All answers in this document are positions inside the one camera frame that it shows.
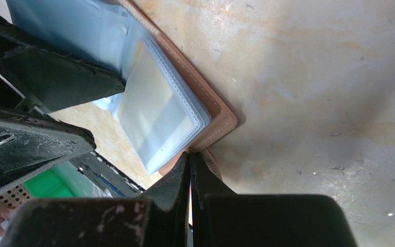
white stitching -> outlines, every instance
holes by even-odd
[[[170,51],[170,49],[163,44],[163,42],[159,39],[159,37],[156,37],[156,39],[160,42],[160,44],[169,51],[169,53],[173,56],[173,58],[184,68],[183,64],[181,63],[180,60],[178,60],[178,58],[176,58],[175,55],[173,55],[173,53]],[[193,81],[195,81],[197,83],[197,85],[201,88],[201,90],[210,98],[210,100],[213,102],[213,104],[219,108],[220,112],[223,114],[224,117],[226,117],[226,114],[223,112],[222,108],[220,108],[220,105],[215,102],[215,100],[204,90],[204,88],[201,86],[201,84],[196,81],[196,79],[194,78],[194,76],[188,72],[188,70],[186,70],[186,72],[188,73],[188,75],[193,79]],[[227,125],[228,125],[229,121],[227,120],[225,125],[223,127],[221,127],[219,130],[217,130],[216,132],[214,132],[211,136],[209,136],[207,139],[205,139],[203,142],[199,143],[196,147],[198,148],[200,145],[204,144],[205,142],[207,142],[209,139],[211,139],[213,136],[215,136],[217,133],[219,133],[221,130],[223,130]]]

green object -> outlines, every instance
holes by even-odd
[[[40,198],[68,198],[75,195],[66,184],[49,169],[24,183],[33,197]]]
[[[69,162],[58,164],[50,170],[64,182],[75,197],[111,197],[111,195],[106,194]]]

